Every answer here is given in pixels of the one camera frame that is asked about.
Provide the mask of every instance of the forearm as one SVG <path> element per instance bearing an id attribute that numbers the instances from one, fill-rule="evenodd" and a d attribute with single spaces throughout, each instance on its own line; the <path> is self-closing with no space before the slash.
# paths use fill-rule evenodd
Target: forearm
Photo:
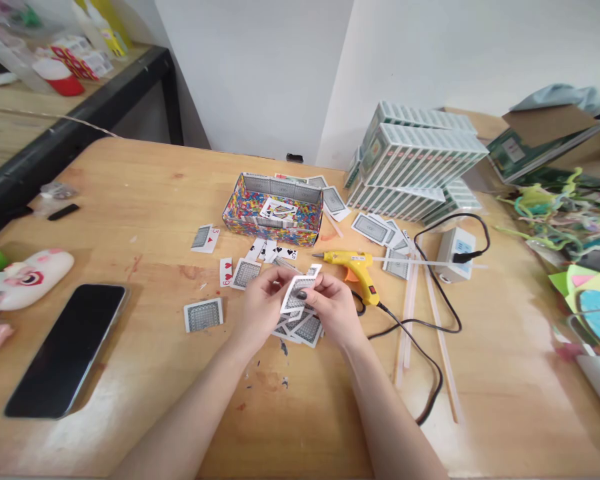
<path id="1" fill-rule="evenodd" d="M 129 452 L 112 479 L 194 478 L 251 353 L 228 340 Z"/>
<path id="2" fill-rule="evenodd" d="M 398 396 L 366 339 L 343 349 L 375 478 L 448 480 L 438 456 Z"/>

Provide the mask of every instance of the light blue cloth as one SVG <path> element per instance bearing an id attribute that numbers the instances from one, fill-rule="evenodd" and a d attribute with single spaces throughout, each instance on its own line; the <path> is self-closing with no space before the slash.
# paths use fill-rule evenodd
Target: light blue cloth
<path id="1" fill-rule="evenodd" d="M 510 111 L 533 110 L 558 105 L 577 105 L 591 116 L 600 115 L 600 96 L 595 87 L 577 89 L 566 83 L 552 83 L 522 100 Z"/>

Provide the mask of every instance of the white wall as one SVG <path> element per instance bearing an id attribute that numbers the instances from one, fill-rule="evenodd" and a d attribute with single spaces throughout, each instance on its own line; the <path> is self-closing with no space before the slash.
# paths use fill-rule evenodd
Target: white wall
<path id="1" fill-rule="evenodd" d="M 214 150 L 313 164 L 353 0 L 157 0 Z"/>
<path id="2" fill-rule="evenodd" d="M 355 0 L 317 164 L 346 168 L 379 100 L 502 115 L 553 82 L 600 90 L 600 0 Z"/>

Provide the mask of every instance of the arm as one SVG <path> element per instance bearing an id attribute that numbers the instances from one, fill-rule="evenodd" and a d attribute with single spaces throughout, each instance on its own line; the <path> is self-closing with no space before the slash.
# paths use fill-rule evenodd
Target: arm
<path id="1" fill-rule="evenodd" d="M 131 449 L 112 479 L 194 478 L 242 372 L 277 324 L 285 285 L 292 276 L 291 270 L 274 267 L 249 283 L 243 317 L 229 339 L 180 400 Z"/>
<path id="2" fill-rule="evenodd" d="M 303 290 L 298 297 L 302 293 L 349 366 L 375 478 L 448 480 L 364 334 L 349 287 L 331 275 L 319 275 L 314 290 Z"/>

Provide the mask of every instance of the white bottle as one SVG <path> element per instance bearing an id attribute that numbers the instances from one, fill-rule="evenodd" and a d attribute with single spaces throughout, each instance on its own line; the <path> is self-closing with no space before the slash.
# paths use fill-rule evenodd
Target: white bottle
<path id="1" fill-rule="evenodd" d="M 93 20 L 89 18 L 89 16 L 82 10 L 82 7 L 78 5 L 75 0 L 71 0 L 71 8 L 73 9 L 73 14 L 75 15 L 76 20 L 80 24 L 80 28 L 85 33 L 93 48 L 96 50 L 100 50 L 109 58 L 113 58 L 113 52 L 105 42 L 104 38 L 98 31 L 98 28 L 95 26 Z"/>

